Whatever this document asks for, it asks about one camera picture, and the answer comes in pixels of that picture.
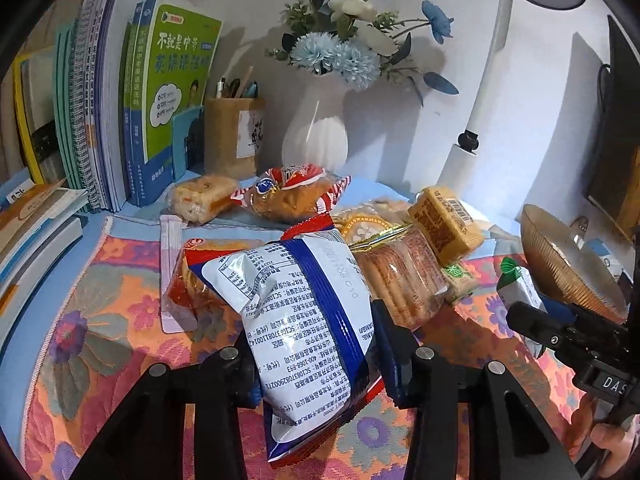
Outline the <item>person's right hand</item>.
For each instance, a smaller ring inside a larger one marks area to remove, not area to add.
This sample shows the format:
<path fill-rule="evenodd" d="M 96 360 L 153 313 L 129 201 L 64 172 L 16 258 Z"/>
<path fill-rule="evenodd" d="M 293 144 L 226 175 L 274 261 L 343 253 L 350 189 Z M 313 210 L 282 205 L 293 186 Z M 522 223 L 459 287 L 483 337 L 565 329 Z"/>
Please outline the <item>person's right hand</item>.
<path fill-rule="evenodd" d="M 584 443 L 589 440 L 601 450 L 605 450 L 605 458 L 593 474 L 593 479 L 621 479 L 630 474 L 639 463 L 639 416 L 627 429 L 612 426 L 603 422 L 595 422 L 598 400 L 586 393 L 579 401 L 579 408 L 570 418 L 570 426 L 564 437 L 564 448 L 573 462 Z"/>

